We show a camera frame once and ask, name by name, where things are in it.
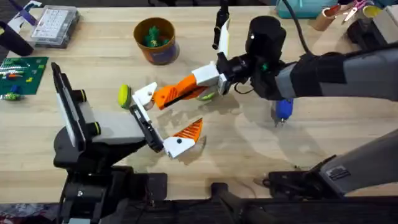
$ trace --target cable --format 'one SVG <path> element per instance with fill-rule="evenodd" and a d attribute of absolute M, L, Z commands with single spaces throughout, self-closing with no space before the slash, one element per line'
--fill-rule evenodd
<path fill-rule="evenodd" d="M 56 224 L 61 224 L 63 222 L 63 219 L 61 218 L 61 210 L 62 210 L 62 206 L 63 206 L 63 201 L 65 200 L 65 187 L 67 186 L 69 180 L 70 180 L 70 176 L 68 174 L 67 178 L 65 180 L 65 183 L 63 184 L 60 201 L 58 203 L 57 217 L 55 218 Z"/>
<path fill-rule="evenodd" d="M 371 53 L 379 51 L 379 50 L 389 50 L 389 49 L 396 49 L 396 48 L 398 48 L 398 42 L 394 42 L 394 43 L 387 44 L 387 45 L 382 45 L 382 46 L 374 48 L 374 49 L 366 49 L 366 50 L 358 50 L 355 52 L 350 52 L 350 53 L 345 54 L 345 56 L 347 58 L 355 57 L 355 56 L 359 56 L 359 55 L 363 56 L 364 54 L 371 54 Z"/>
<path fill-rule="evenodd" d="M 235 90 L 236 93 L 239 93 L 239 94 L 243 94 L 243 95 L 244 95 L 244 94 L 248 94 L 248 93 L 250 93 L 250 92 L 252 92 L 252 91 L 254 90 L 254 88 L 253 88 L 253 89 L 251 89 L 251 90 L 249 90 L 249 91 L 241 92 L 241 91 L 239 91 L 239 90 L 237 89 L 238 84 L 239 84 L 239 83 L 235 83 L 235 86 L 234 86 L 234 90 Z"/>
<path fill-rule="evenodd" d="M 304 36 L 303 36 L 303 30 L 301 29 L 299 20 L 297 19 L 296 14 L 294 13 L 294 11 L 292 9 L 292 6 L 290 6 L 290 4 L 287 2 L 287 0 L 283 0 L 283 2 L 285 3 L 287 10 L 289 10 L 290 15 L 292 15 L 294 24 L 296 25 L 296 28 L 297 28 L 298 37 L 300 38 L 300 41 L 301 41 L 301 44 L 303 45 L 305 53 L 310 54 L 310 55 L 314 55 L 311 52 L 311 50 L 308 48 L 307 43 L 305 43 L 305 39 L 304 39 Z"/>
<path fill-rule="evenodd" d="M 145 212 L 147 206 L 148 206 L 148 203 L 145 203 L 144 208 L 141 209 L 141 212 L 139 213 L 139 215 L 138 215 L 138 217 L 137 217 L 137 219 L 136 219 L 136 224 L 139 223 L 139 220 L 141 219 L 142 215 L 144 214 L 144 212 Z"/>
<path fill-rule="evenodd" d="M 185 209 L 188 209 L 188 208 L 197 206 L 197 205 L 204 205 L 204 204 L 206 204 L 206 203 L 209 203 L 210 201 L 211 201 L 211 198 L 206 199 L 206 200 L 199 200 L 198 202 L 193 202 L 193 203 L 191 203 L 191 204 L 189 204 L 189 205 L 181 206 L 181 207 L 178 206 L 178 204 L 179 204 L 178 202 L 174 202 L 174 201 L 171 201 L 171 202 L 172 202 L 173 204 L 176 205 L 176 208 L 177 208 L 178 211 L 181 211 L 181 210 L 185 210 Z M 137 209 L 137 210 L 142 210 L 142 208 L 139 208 L 139 207 L 137 207 L 136 205 L 131 205 L 131 206 L 132 206 L 133 208 Z M 172 210 L 173 210 L 173 209 L 167 208 L 167 209 L 155 210 L 155 211 L 145 210 L 145 212 L 147 212 L 147 213 L 160 213 L 160 212 L 171 212 Z"/>

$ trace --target plastic storage box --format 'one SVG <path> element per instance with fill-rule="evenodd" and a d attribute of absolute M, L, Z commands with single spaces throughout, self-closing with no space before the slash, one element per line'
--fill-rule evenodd
<path fill-rule="evenodd" d="M 66 48 L 79 21 L 76 7 L 45 6 L 39 22 L 30 34 L 35 47 Z"/>

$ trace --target wooden table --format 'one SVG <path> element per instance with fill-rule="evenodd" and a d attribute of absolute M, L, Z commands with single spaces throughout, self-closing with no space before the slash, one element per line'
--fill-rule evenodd
<path fill-rule="evenodd" d="M 96 110 L 128 113 L 117 104 L 118 88 L 133 89 L 150 82 L 160 86 L 177 83 L 191 70 L 216 59 L 211 48 L 218 8 L 81 8 L 82 18 L 66 50 L 37 49 L 32 56 L 48 56 L 57 62 L 76 89 L 86 90 Z M 40 9 L 34 10 L 38 15 Z M 273 7 L 232 7 L 230 53 L 244 52 L 248 25 L 260 15 L 275 16 Z M 149 16 L 170 20 L 181 52 L 170 65 L 148 63 L 134 42 L 132 31 Z M 344 37 L 347 25 L 340 18 L 325 32 L 300 21 L 308 46 L 315 54 L 350 51 Z M 282 59 L 297 60 L 303 54 L 292 20 L 281 20 L 287 31 Z M 28 35 L 25 25 L 21 34 Z M 242 91 L 250 86 L 241 86 Z M 166 172 L 168 198 L 205 198 L 212 182 L 229 184 L 241 197 L 269 197 L 253 178 L 273 170 L 310 167 L 332 154 L 342 154 L 397 128 L 397 104 L 367 98 L 301 98 L 294 115 L 275 128 L 272 102 L 255 93 L 234 91 L 209 102 L 181 101 L 149 114 L 163 135 L 173 134 L 203 117 L 201 139 L 180 159 L 171 160 L 148 147 L 121 164 L 139 172 Z M 56 202 L 66 172 L 53 164 L 53 139 L 63 126 L 55 101 L 51 69 L 46 69 L 36 95 L 18 103 L 0 102 L 0 203 Z M 352 195 L 398 194 L 394 184 L 372 187 Z"/>

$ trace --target teal box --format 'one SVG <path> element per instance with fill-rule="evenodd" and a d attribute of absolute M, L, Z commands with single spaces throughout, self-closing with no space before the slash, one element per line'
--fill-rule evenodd
<path fill-rule="evenodd" d="M 316 18 L 322 9 L 330 6 L 335 6 L 338 0 L 287 0 L 292 6 L 297 18 Z M 278 0 L 276 4 L 278 16 L 283 19 L 290 19 L 289 10 L 282 0 Z"/>

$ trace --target orange 3d-printed part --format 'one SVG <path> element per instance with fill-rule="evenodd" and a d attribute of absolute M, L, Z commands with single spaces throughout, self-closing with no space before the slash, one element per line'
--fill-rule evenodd
<path fill-rule="evenodd" d="M 200 118 L 199 120 L 195 121 L 194 123 L 186 127 L 184 130 L 174 134 L 174 137 L 190 138 L 193 139 L 195 142 L 197 142 L 201 133 L 202 125 L 203 125 L 203 120 L 202 118 Z"/>
<path fill-rule="evenodd" d="M 198 86 L 193 74 L 187 76 L 177 85 L 167 85 L 154 93 L 154 101 L 159 109 L 164 109 L 168 104 L 178 100 L 189 100 L 200 95 L 206 86 Z"/>

